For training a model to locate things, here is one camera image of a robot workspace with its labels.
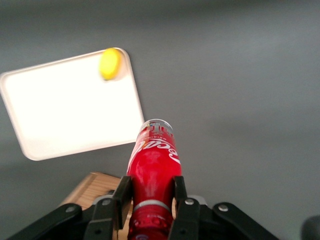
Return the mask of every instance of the plastic tray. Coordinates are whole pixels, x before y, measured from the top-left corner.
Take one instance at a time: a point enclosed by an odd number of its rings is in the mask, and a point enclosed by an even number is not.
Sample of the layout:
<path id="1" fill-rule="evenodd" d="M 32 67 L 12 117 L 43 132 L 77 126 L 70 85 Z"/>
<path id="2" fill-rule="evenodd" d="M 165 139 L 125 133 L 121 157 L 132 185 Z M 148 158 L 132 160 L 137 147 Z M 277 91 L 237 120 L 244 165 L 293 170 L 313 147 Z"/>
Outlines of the plastic tray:
<path id="1" fill-rule="evenodd" d="M 0 90 L 24 155 L 45 160 L 132 143 L 144 122 L 128 54 L 99 73 L 104 50 L 6 72 Z"/>

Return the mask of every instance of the gray floor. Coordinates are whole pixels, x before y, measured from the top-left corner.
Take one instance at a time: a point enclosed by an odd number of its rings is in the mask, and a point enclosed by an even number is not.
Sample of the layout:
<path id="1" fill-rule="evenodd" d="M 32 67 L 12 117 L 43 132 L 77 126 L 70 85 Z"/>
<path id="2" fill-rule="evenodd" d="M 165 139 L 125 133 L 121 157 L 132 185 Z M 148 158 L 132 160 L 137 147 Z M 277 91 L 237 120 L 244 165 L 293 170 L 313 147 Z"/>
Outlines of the gray floor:
<path id="1" fill-rule="evenodd" d="M 174 128 L 188 192 L 299 239 L 320 214 L 320 2 L 116 2 L 0 1 L 0 72 L 127 50 L 145 119 Z M 91 171 L 126 174 L 133 144 L 34 162 L 2 101 L 0 122 L 0 239 Z"/>

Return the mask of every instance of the coca-cola logo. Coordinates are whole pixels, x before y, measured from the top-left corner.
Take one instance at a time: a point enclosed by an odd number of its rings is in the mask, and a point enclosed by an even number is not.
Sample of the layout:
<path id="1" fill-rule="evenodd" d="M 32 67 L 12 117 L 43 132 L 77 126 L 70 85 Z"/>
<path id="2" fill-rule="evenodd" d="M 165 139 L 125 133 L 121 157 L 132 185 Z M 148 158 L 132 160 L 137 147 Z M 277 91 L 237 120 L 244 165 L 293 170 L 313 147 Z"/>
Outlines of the coca-cola logo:
<path id="1" fill-rule="evenodd" d="M 132 160 L 137 155 L 137 153 L 139 153 L 142 150 L 151 149 L 151 148 L 168 149 L 168 152 L 169 152 L 168 156 L 176 163 L 181 164 L 180 160 L 178 158 L 177 151 L 170 143 L 168 143 L 167 141 L 160 139 L 160 138 L 150 138 L 150 139 L 148 139 L 147 144 L 146 144 L 146 141 L 143 140 L 138 145 L 136 145 L 134 147 L 128 166 L 130 166 Z"/>

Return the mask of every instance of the coca-cola bottle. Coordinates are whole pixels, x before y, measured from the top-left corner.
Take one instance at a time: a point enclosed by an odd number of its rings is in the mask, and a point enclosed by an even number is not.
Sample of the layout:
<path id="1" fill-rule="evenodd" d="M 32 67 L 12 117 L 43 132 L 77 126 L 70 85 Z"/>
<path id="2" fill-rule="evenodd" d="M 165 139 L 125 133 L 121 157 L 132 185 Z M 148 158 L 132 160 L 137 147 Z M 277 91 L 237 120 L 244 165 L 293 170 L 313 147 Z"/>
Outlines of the coca-cola bottle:
<path id="1" fill-rule="evenodd" d="M 174 176 L 181 175 L 172 127 L 145 122 L 132 151 L 127 175 L 133 183 L 128 240 L 166 240 L 173 221 Z"/>

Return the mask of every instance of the yellow object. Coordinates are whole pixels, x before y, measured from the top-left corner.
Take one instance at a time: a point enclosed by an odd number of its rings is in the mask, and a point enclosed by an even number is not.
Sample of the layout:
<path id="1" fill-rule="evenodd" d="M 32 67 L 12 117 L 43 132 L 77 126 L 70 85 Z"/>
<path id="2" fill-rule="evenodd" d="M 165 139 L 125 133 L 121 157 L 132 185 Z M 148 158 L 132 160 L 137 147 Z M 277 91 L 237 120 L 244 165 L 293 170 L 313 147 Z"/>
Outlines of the yellow object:
<path id="1" fill-rule="evenodd" d="M 105 80 L 114 79 L 121 66 L 121 53 L 118 49 L 106 49 L 100 59 L 99 71 Z"/>

